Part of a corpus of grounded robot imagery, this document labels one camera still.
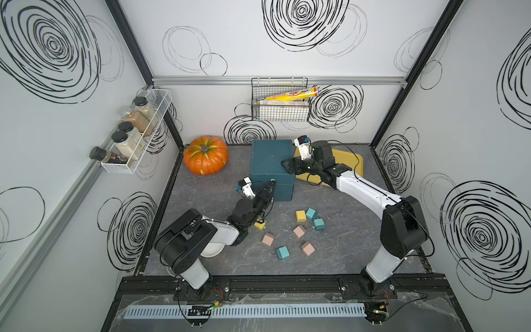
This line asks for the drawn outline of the teal drawer cabinet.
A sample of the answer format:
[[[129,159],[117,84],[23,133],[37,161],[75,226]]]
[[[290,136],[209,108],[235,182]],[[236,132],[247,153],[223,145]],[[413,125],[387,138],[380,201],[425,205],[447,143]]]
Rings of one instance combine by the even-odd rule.
[[[292,159],[295,147],[289,140],[253,141],[250,163],[252,189],[258,190],[275,181],[275,201],[291,201],[295,188],[295,175],[289,174],[282,161]]]

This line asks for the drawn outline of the pink plug cube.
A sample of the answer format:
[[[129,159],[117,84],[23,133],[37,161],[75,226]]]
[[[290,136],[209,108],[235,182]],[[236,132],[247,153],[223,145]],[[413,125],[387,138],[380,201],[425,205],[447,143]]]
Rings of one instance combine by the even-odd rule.
[[[301,246],[301,250],[307,257],[309,257],[310,255],[312,255],[315,252],[315,248],[310,242],[305,242]]]
[[[262,244],[268,246],[268,247],[271,247],[274,243],[274,240],[275,240],[275,236],[269,232],[267,232],[263,239],[262,239]]]
[[[299,225],[293,230],[293,233],[297,238],[301,238],[306,234],[306,229],[304,226]]]

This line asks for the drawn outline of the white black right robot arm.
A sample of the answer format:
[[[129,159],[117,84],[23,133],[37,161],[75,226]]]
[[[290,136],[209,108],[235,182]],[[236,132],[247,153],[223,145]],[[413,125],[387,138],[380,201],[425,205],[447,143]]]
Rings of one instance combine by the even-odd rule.
[[[374,297],[398,267],[431,239],[420,202],[402,197],[364,179],[352,167],[337,163],[327,141],[311,142],[307,136],[294,139],[298,157],[282,161],[289,174],[310,174],[331,188],[362,203],[381,220],[381,245],[360,273],[360,290]]]

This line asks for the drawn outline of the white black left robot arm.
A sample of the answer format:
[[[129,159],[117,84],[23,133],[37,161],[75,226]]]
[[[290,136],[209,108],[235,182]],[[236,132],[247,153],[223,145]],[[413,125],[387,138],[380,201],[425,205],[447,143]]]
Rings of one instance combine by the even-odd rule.
[[[225,221],[206,217],[190,208],[154,240],[153,249],[159,254],[161,264],[203,296],[211,289],[213,278],[200,258],[214,257],[226,246],[239,245],[253,224],[264,222],[266,210],[275,200],[275,187],[274,180],[260,181],[256,188],[249,178],[239,181],[236,190],[243,197]]]

